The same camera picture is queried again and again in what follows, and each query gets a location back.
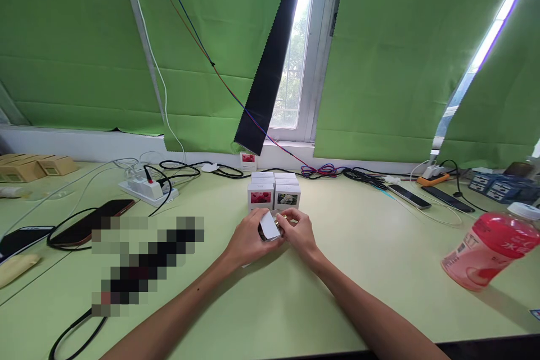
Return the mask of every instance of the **phone screen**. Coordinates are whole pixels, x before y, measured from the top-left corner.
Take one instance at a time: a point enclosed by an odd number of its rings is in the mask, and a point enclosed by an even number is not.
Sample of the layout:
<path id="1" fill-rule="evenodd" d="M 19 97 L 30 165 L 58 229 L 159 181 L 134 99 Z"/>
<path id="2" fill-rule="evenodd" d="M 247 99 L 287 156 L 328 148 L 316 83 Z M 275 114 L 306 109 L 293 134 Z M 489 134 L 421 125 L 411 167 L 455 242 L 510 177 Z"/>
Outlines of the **phone screen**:
<path id="1" fill-rule="evenodd" d="M 408 190 L 405 190 L 403 187 L 401 186 L 389 186 L 389 188 L 391 188 L 393 191 L 395 191 L 397 194 L 400 194 L 402 195 L 405 199 L 407 200 L 411 200 L 413 203 L 415 203 L 416 205 L 420 206 L 420 207 L 429 207 L 431 206 L 431 204 L 427 201 L 424 201 L 423 199 L 421 199 L 420 197 L 414 195 L 413 193 L 411 193 L 410 191 Z"/>
<path id="2" fill-rule="evenodd" d="M 25 227 L 5 235 L 0 242 L 0 263 L 46 237 L 54 227 Z"/>
<path id="3" fill-rule="evenodd" d="M 118 217 L 135 203 L 134 200 L 112 200 L 53 237 L 52 245 L 72 245 L 90 238 L 92 229 L 101 228 L 101 217 Z"/>
<path id="4" fill-rule="evenodd" d="M 469 207 L 464 202 L 461 202 L 460 200 L 455 199 L 451 195 L 446 194 L 444 191 L 441 191 L 436 187 L 424 186 L 422 187 L 422 190 L 427 191 L 429 194 L 433 195 L 434 197 L 437 197 L 439 200 L 444 201 L 448 205 L 451 205 L 452 207 L 457 208 L 460 211 L 474 212 L 474 208 Z"/>

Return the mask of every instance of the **stack of boxes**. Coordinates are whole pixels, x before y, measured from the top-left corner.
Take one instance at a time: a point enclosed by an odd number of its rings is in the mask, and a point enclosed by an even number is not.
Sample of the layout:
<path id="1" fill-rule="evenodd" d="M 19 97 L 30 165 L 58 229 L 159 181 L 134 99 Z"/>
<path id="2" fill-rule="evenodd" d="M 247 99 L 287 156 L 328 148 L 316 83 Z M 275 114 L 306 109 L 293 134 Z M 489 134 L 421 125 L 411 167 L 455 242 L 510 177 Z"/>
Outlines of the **stack of boxes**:
<path id="1" fill-rule="evenodd" d="M 45 176 L 63 176 L 77 170 L 68 156 L 7 154 L 0 156 L 0 182 L 30 183 Z"/>
<path id="2" fill-rule="evenodd" d="M 247 207 L 283 211 L 300 205 L 300 185 L 294 173 L 253 172 L 247 187 Z"/>
<path id="3" fill-rule="evenodd" d="M 476 173 L 469 188 L 501 204 L 532 204 L 540 197 L 540 187 L 534 181 L 513 175 Z"/>

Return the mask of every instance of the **white bottle cap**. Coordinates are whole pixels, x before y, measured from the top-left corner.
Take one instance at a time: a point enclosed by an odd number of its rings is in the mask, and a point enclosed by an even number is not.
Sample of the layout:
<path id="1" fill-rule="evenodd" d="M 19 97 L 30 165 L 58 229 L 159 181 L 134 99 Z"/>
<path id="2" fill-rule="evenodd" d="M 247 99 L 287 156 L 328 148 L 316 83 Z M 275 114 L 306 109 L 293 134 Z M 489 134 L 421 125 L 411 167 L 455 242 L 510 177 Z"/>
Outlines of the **white bottle cap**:
<path id="1" fill-rule="evenodd" d="M 519 215 L 522 218 L 537 221 L 540 219 L 540 209 L 532 205 L 523 204 L 522 202 L 513 202 L 507 208 L 512 214 Z"/>

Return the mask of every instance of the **orange charger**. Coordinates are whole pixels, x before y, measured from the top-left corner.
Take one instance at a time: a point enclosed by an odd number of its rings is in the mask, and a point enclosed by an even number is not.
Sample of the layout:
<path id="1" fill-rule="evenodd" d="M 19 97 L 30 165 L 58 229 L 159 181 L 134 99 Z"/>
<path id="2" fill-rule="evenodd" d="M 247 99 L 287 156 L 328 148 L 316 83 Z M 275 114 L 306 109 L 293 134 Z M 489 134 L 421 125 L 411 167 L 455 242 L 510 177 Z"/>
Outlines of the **orange charger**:
<path id="1" fill-rule="evenodd" d="M 441 173 L 440 175 L 433 176 L 430 179 L 426 179 L 424 177 L 418 177 L 416 179 L 416 182 L 423 185 L 423 186 L 435 186 L 436 184 L 442 183 L 443 181 L 448 180 L 450 175 L 448 173 Z"/>

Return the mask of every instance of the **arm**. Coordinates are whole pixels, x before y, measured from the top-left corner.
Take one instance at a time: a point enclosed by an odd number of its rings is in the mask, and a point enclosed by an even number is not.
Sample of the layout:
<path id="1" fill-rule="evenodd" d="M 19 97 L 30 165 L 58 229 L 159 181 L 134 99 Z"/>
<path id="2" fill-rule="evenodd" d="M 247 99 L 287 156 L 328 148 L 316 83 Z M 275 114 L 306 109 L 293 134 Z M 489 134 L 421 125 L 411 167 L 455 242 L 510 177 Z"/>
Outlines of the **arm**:
<path id="1" fill-rule="evenodd" d="M 101 360 L 164 359 L 201 312 L 204 303 L 233 271 L 278 248 L 284 239 L 263 242 L 257 230 L 268 209 L 254 209 L 236 227 L 219 258 L 188 288 L 115 344 Z"/>
<path id="2" fill-rule="evenodd" d="M 283 211 L 283 214 L 297 221 L 289 222 L 281 215 L 277 216 L 285 238 L 332 292 L 362 339 L 381 360 L 449 360 L 405 318 L 330 263 L 315 243 L 311 221 L 306 214 L 294 208 Z"/>

